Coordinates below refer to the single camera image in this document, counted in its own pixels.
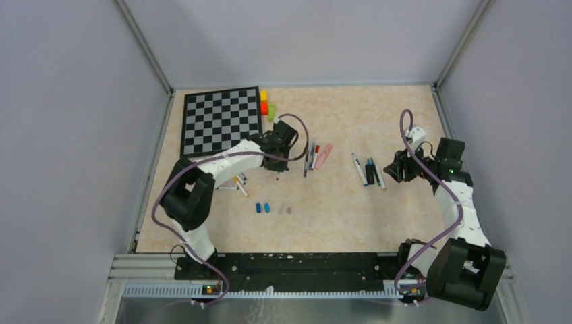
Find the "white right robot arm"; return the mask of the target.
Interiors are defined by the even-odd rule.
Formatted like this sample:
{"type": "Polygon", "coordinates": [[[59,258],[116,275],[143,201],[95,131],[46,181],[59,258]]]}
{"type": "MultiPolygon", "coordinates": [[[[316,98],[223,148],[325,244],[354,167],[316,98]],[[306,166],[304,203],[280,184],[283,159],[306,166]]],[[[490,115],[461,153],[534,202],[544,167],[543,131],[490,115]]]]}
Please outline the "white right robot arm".
{"type": "Polygon", "coordinates": [[[427,180],[440,205],[445,230],[424,243],[408,239],[395,260],[395,289],[410,292],[415,285],[402,277],[424,278],[429,297],[478,311],[488,309],[507,264],[504,251],[493,248],[480,225],[473,202],[474,183],[462,170],[465,144],[441,138],[437,152],[426,156],[424,139],[405,136],[405,149],[395,154],[384,172],[397,182],[427,180]]]}

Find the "white pen blue cap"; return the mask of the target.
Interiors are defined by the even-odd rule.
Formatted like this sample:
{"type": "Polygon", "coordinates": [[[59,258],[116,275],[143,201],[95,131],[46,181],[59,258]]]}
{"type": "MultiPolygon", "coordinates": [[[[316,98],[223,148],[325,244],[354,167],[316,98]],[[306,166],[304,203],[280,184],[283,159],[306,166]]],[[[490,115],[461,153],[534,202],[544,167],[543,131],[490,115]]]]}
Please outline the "white pen blue cap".
{"type": "Polygon", "coordinates": [[[359,159],[358,159],[357,155],[356,155],[355,153],[352,153],[352,154],[351,154],[351,157],[352,157],[353,163],[354,163],[354,165],[355,165],[357,174],[358,174],[359,177],[360,177],[361,183],[363,184],[364,187],[368,186],[367,178],[366,178],[366,176],[365,176],[365,174],[364,174],[364,170],[363,170],[362,167],[361,167],[361,164],[360,164],[360,162],[359,162],[359,159]]]}

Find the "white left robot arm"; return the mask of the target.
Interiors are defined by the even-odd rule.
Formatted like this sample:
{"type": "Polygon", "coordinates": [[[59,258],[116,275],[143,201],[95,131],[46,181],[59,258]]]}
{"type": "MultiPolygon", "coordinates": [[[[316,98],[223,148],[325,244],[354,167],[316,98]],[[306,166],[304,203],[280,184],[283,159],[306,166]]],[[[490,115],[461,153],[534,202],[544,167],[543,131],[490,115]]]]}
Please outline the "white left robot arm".
{"type": "Polygon", "coordinates": [[[271,130],[248,136],[228,150],[199,161],[181,158],[176,162],[156,205],[170,218],[170,230],[183,242],[197,277],[208,279],[217,268],[212,258],[216,249],[206,228],[216,188],[250,169],[287,171],[290,150],[298,138],[292,126],[275,119],[271,130]]]}

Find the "black blue highlighter marker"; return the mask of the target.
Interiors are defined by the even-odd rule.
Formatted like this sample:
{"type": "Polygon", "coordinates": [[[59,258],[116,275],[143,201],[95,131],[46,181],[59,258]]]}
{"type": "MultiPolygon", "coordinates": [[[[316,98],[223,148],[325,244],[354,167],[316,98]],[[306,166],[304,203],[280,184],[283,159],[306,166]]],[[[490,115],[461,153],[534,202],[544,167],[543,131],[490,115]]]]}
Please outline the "black blue highlighter marker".
{"type": "Polygon", "coordinates": [[[366,181],[368,185],[374,185],[376,183],[376,176],[375,176],[375,166],[371,159],[367,159],[366,165],[366,181]]]}

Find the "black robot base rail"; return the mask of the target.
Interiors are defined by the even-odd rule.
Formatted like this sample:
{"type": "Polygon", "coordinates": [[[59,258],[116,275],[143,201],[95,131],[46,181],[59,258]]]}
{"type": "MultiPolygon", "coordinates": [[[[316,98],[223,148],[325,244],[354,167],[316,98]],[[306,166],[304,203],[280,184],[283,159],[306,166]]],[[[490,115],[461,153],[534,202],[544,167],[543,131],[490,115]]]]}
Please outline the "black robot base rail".
{"type": "Polygon", "coordinates": [[[399,252],[216,253],[201,265],[179,257],[176,280],[229,280],[231,292],[381,292],[405,263],[399,252]]]}

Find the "green transparent pen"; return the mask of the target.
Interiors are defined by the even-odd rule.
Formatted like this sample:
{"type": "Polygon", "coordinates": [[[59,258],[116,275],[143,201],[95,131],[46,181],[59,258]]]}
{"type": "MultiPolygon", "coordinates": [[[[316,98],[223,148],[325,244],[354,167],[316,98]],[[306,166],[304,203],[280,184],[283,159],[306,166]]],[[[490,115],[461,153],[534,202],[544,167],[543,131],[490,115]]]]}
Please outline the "green transparent pen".
{"type": "Polygon", "coordinates": [[[372,157],[370,158],[370,161],[371,161],[371,164],[373,165],[374,178],[375,178],[375,180],[376,180],[376,183],[377,183],[378,186],[381,187],[382,185],[381,185],[381,181],[380,181],[379,174],[378,174],[378,171],[377,171],[377,164],[375,163],[375,160],[374,160],[372,157]]]}

